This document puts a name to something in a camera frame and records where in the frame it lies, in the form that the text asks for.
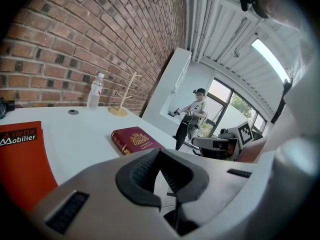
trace water bottle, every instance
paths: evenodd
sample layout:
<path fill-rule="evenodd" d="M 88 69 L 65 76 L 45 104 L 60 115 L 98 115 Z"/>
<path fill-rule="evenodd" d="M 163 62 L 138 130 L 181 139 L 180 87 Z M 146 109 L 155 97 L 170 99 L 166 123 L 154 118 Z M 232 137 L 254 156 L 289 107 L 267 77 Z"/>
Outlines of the water bottle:
<path fill-rule="evenodd" d="M 104 83 L 103 83 L 104 77 L 105 77 L 104 74 L 99 73 L 97 78 L 91 84 L 88 101 L 86 103 L 86 107 L 90 110 L 94 110 L 98 106 L 100 94 L 102 92 L 102 88 L 104 87 Z"/>

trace black pants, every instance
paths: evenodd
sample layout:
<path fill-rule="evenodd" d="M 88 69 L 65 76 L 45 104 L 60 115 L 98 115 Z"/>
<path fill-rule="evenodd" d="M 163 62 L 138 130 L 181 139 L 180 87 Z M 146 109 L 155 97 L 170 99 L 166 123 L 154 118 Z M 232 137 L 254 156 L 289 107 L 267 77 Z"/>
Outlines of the black pants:
<path fill-rule="evenodd" d="M 176 131 L 176 134 L 174 136 L 174 138 L 176 139 L 175 150 L 179 150 L 181 148 L 182 144 L 185 142 L 185 139 L 186 139 L 187 134 L 188 134 L 188 130 L 190 132 L 194 128 L 197 127 L 194 124 L 190 124 L 189 127 L 188 127 L 188 125 L 189 125 L 188 122 L 182 121 L 180 123 L 179 128 Z"/>

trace fluorescent light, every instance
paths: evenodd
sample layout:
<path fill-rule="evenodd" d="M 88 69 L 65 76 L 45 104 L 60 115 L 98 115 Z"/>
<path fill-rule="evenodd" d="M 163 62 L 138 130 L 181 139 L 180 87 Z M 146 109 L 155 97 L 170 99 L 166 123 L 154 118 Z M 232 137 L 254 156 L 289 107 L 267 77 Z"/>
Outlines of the fluorescent light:
<path fill-rule="evenodd" d="M 281 78 L 282 82 L 284 82 L 285 79 L 288 81 L 290 80 L 279 60 L 277 60 L 274 54 L 268 49 L 268 47 L 265 46 L 263 42 L 260 41 L 260 39 L 255 40 L 252 43 L 252 46 L 270 63 L 275 72 Z"/>

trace red book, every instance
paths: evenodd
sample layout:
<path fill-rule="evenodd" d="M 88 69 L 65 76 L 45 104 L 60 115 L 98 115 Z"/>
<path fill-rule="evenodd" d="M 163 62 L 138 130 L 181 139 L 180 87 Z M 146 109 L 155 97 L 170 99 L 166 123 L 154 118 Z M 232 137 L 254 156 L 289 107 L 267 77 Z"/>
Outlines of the red book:
<path fill-rule="evenodd" d="M 111 139 L 124 155 L 149 149 L 165 149 L 140 127 L 114 130 Z"/>

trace white t-shirt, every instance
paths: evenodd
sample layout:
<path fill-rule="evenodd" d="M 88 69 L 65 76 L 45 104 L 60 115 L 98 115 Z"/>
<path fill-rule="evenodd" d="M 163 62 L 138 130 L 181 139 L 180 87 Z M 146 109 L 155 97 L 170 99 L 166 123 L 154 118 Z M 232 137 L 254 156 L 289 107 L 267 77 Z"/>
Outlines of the white t-shirt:
<path fill-rule="evenodd" d="M 206 100 L 201 100 L 201 101 L 194 101 L 191 105 L 190 105 L 190 110 L 194 109 L 194 112 L 196 113 L 202 113 L 205 115 L 208 115 L 207 113 L 207 101 Z M 190 116 L 190 115 L 185 115 L 182 119 L 182 121 L 185 122 L 190 122 L 191 125 L 199 125 L 198 122 L 200 120 L 203 120 L 204 118 L 199 118 L 195 115 Z"/>

